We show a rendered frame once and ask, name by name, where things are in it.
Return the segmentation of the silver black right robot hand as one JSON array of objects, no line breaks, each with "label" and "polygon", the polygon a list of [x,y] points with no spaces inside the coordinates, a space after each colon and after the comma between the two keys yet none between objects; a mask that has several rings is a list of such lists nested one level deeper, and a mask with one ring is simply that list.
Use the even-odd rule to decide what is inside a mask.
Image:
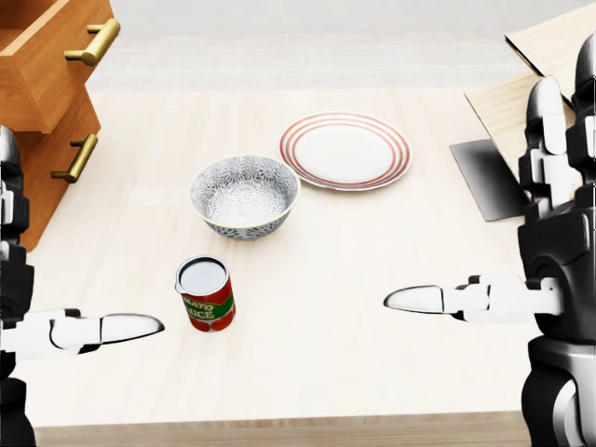
[{"label": "silver black right robot hand", "polygon": [[386,307],[466,322],[534,317],[551,338],[596,345],[596,32],[579,50],[575,84],[573,126],[554,77],[541,78],[529,95],[519,159],[520,184],[531,196],[518,229],[525,277],[405,288],[390,293]]}]

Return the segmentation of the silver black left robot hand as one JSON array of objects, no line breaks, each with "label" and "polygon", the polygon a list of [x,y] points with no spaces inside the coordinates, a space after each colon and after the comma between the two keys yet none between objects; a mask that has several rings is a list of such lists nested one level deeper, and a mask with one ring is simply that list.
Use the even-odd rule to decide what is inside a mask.
[{"label": "silver black left robot hand", "polygon": [[85,318],[75,308],[30,309],[34,268],[20,235],[29,226],[20,150],[10,129],[0,125],[0,381],[20,361],[80,355],[102,345],[124,343],[165,330],[157,318],[111,314]]}]

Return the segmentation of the wooden cabinet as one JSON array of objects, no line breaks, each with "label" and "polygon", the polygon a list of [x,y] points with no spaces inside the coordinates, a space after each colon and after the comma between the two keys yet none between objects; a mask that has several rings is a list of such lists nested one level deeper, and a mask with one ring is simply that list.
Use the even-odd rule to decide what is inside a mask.
[{"label": "wooden cabinet", "polygon": [[0,124],[19,144],[28,251],[97,145],[85,84],[119,32],[109,0],[0,0]]}]

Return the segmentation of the closed wooden drawer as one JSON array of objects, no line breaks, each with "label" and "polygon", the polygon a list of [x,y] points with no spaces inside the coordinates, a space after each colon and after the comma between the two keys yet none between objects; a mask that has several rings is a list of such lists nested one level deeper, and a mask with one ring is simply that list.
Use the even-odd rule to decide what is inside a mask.
[{"label": "closed wooden drawer", "polygon": [[71,141],[84,140],[89,134],[97,135],[100,129],[88,92],[82,88],[51,133],[16,134],[24,172],[24,194],[30,201],[29,228],[21,235],[20,243],[28,251],[36,247],[70,184],[63,179],[53,179],[51,172],[69,169],[78,152],[78,147],[70,145]]}]

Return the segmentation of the open wooden drawer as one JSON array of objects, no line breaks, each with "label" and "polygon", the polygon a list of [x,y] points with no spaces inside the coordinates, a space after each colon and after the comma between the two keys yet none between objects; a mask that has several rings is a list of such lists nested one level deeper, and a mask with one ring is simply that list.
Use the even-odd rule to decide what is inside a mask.
[{"label": "open wooden drawer", "polygon": [[96,66],[67,61],[113,19],[109,0],[0,0],[0,124],[50,133]]}]

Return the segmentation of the pale wooden slat tray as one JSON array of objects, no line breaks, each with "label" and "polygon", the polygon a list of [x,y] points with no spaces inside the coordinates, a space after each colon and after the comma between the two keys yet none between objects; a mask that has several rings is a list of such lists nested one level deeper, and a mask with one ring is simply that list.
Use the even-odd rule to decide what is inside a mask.
[{"label": "pale wooden slat tray", "polygon": [[466,156],[464,175],[488,222],[523,214],[525,194],[518,185],[518,158],[525,152],[524,128],[530,90],[541,77],[559,83],[567,123],[574,122],[576,60],[584,41],[596,32],[596,1],[544,21],[505,39],[529,70],[487,88],[465,92],[491,142],[480,155]]}]

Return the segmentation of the red tomato sauce tin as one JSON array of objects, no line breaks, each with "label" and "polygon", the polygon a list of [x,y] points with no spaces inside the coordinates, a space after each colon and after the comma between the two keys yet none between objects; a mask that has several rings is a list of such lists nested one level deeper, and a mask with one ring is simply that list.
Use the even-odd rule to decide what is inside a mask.
[{"label": "red tomato sauce tin", "polygon": [[236,304],[230,273],[218,258],[200,255],[185,261],[176,273],[175,290],[197,330],[219,332],[232,323]]}]

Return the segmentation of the white plate with red rings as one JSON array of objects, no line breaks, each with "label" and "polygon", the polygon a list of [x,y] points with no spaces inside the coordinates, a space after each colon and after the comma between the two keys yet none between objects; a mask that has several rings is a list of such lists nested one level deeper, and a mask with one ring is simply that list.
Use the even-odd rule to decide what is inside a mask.
[{"label": "white plate with red rings", "polygon": [[339,191],[367,191],[395,182],[413,162],[407,138],[365,114],[321,112],[281,134],[278,153],[307,183]]}]

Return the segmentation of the grey floral patterned bowl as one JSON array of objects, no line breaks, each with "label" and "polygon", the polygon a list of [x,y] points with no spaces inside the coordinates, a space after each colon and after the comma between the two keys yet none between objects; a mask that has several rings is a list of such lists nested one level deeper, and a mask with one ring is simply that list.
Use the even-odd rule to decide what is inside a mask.
[{"label": "grey floral patterned bowl", "polygon": [[201,171],[189,190],[199,217],[216,233],[255,239],[276,231],[289,217],[301,189],[285,163],[256,156],[230,156]]}]

